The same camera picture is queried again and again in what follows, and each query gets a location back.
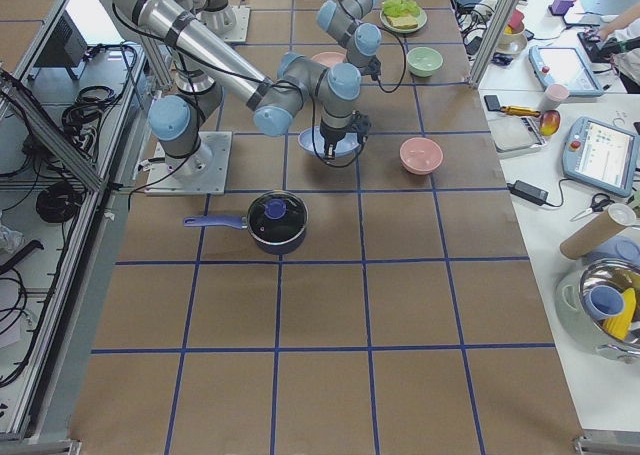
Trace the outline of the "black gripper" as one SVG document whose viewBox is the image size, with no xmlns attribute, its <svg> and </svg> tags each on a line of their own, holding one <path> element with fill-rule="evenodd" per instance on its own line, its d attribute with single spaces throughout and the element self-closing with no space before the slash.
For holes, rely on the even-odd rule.
<svg viewBox="0 0 640 455">
<path fill-rule="evenodd" d="M 338 143 L 348 134 L 354 134 L 356 145 L 364 145 L 371 128 L 370 117 L 357 110 L 337 121 L 321 120 L 320 134 L 324 139 L 323 160 L 333 161 Z"/>
</svg>

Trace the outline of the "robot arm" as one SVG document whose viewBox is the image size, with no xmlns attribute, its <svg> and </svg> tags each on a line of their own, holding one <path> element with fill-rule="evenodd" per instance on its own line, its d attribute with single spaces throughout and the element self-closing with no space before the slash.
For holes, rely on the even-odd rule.
<svg viewBox="0 0 640 455">
<path fill-rule="evenodd" d="M 345 51 L 345 61 L 360 73 L 376 80 L 381 62 L 377 51 L 381 44 L 380 29 L 363 18 L 379 0 L 328 0 L 316 15 L 318 26 Z M 228 0 L 192 0 L 198 19 L 214 34 L 221 36 L 236 26 L 236 14 Z"/>
<path fill-rule="evenodd" d="M 344 62 L 332 68 L 297 53 L 286 53 L 275 78 L 270 78 L 239 55 L 214 31 L 226 14 L 228 0 L 112 0 L 116 17 L 130 30 L 163 42 L 176 55 L 192 62 L 214 83 L 242 100 L 253 123 L 264 135 L 289 131 L 307 102 L 320 113 L 312 132 L 323 142 L 314 155 L 332 165 L 338 144 L 353 134 L 366 144 L 371 127 L 355 103 L 361 80 L 375 78 L 380 63 L 380 29 L 364 22 L 379 0 L 328 0 L 319 10 L 319 27 L 346 51 Z"/>
</svg>

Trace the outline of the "person's hand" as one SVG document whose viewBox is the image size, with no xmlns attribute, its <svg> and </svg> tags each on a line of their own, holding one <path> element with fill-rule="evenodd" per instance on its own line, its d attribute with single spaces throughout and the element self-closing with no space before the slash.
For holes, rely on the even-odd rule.
<svg viewBox="0 0 640 455">
<path fill-rule="evenodd" d="M 623 22 L 619 23 L 612 20 L 610 23 L 602 25 L 597 31 L 597 37 L 600 41 L 606 40 L 612 33 L 620 29 L 620 26 L 624 25 Z"/>
</svg>

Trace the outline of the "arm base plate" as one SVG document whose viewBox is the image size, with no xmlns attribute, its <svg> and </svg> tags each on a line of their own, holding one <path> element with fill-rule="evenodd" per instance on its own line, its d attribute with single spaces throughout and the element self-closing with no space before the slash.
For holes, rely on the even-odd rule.
<svg viewBox="0 0 640 455">
<path fill-rule="evenodd" d="M 184 165 L 165 158 L 164 150 L 156 143 L 154 156 L 162 158 L 148 171 L 144 192 L 153 196 L 223 195 L 231 154 L 232 133 L 229 131 L 201 131 L 200 147 Z"/>
<path fill-rule="evenodd" d="M 247 39 L 250 8 L 227 6 L 218 11 L 203 10 L 198 19 L 209 31 L 227 43 L 244 43 Z"/>
</svg>

